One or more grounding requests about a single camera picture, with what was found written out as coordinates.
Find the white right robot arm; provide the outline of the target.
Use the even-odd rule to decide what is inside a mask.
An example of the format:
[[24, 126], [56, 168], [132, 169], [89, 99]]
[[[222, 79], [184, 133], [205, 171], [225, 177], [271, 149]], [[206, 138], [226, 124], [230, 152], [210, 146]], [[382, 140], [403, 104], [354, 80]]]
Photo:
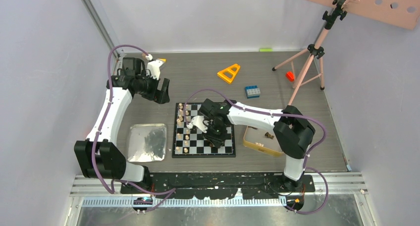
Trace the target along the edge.
[[227, 129], [232, 125], [246, 125], [273, 134], [286, 155], [282, 173], [284, 188], [293, 192], [302, 186], [305, 157], [313, 141], [315, 128], [302, 117], [296, 107], [271, 110], [251, 107], [234, 100], [213, 102], [205, 99], [198, 115], [187, 122], [189, 129], [199, 129], [203, 137], [216, 148], [224, 145]]

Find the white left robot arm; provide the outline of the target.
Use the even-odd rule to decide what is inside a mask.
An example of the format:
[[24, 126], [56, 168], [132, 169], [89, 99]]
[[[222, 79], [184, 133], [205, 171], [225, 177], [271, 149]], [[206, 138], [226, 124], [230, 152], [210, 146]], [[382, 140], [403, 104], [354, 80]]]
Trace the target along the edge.
[[85, 140], [74, 145], [74, 152], [86, 178], [132, 181], [133, 187], [140, 193], [147, 193], [152, 180], [145, 176], [148, 169], [128, 162], [116, 146], [118, 131], [123, 116], [136, 94], [157, 104], [170, 101], [168, 94], [169, 79], [160, 78], [161, 67], [166, 60], [153, 59], [148, 62], [140, 58], [122, 57], [118, 61], [118, 70], [106, 83], [105, 101], [93, 129]]

